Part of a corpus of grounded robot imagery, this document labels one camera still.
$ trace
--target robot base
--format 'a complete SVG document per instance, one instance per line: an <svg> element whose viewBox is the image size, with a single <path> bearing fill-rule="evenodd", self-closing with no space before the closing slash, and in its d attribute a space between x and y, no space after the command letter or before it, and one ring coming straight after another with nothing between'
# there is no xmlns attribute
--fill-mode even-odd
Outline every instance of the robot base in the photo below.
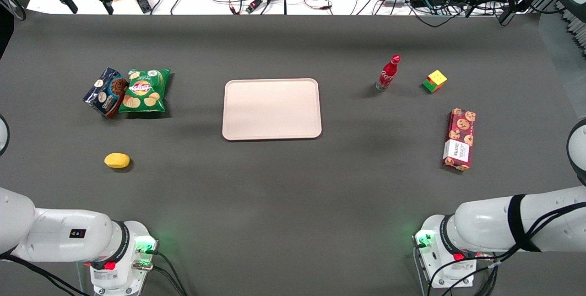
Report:
<svg viewBox="0 0 586 296"><path fill-rule="evenodd" d="M454 261L454 255L444 247L440 237L440 225L444 215L432 215L423 223L421 230L414 235L416 244L425 243L427 247L419 248L419 262L427 282L442 265ZM432 288L450 288L458 280L476 270L476 260L462 261L442 269L431 282ZM456 287L471 287L474 275L457 284Z"/></svg>
<svg viewBox="0 0 586 296"><path fill-rule="evenodd" d="M128 250L116 263L116 269L94 269L90 275L96 296L138 296L147 277L148 270L136 269L133 264L152 263L153 255L139 253L139 249L157 249L157 241L151 237L147 228L137 221L125 221L130 232Z"/></svg>

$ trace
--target lay's logo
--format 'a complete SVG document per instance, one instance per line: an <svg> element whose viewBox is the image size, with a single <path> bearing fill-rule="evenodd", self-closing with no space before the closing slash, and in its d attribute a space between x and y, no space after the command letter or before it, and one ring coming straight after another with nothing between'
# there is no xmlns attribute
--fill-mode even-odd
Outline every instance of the lay's logo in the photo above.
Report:
<svg viewBox="0 0 586 296"><path fill-rule="evenodd" d="M128 88L135 94L143 96L151 89L151 84L146 81L137 81L132 87Z"/></svg>

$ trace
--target plastic tray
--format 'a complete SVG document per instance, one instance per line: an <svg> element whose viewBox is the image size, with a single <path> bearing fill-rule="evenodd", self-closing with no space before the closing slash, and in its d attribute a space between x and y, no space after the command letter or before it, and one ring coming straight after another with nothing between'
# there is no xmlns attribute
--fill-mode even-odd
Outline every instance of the plastic tray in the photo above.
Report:
<svg viewBox="0 0 586 296"><path fill-rule="evenodd" d="M222 135L230 141L315 138L322 133L314 79L226 83Z"/></svg>

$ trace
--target cookie box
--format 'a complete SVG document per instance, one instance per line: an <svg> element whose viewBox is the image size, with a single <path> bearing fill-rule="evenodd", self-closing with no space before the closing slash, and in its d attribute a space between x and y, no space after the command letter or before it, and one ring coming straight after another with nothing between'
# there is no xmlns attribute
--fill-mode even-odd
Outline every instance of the cookie box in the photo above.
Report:
<svg viewBox="0 0 586 296"><path fill-rule="evenodd" d="M111 118L118 111L127 88L128 81L118 71L107 67L83 101L101 115Z"/></svg>
<svg viewBox="0 0 586 296"><path fill-rule="evenodd" d="M454 108L450 112L442 163L460 171L470 168L476 113Z"/></svg>

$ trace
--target coca-cola bottle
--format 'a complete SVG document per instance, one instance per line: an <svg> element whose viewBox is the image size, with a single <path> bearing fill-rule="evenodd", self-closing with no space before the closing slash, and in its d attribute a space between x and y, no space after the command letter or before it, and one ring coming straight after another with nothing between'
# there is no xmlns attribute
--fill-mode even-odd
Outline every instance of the coca-cola bottle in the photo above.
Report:
<svg viewBox="0 0 586 296"><path fill-rule="evenodd" d="M385 65L383 71L380 73L379 81L374 85L380 91L385 91L393 81L393 77L397 74L397 64L401 60L399 55L394 55L391 61Z"/></svg>

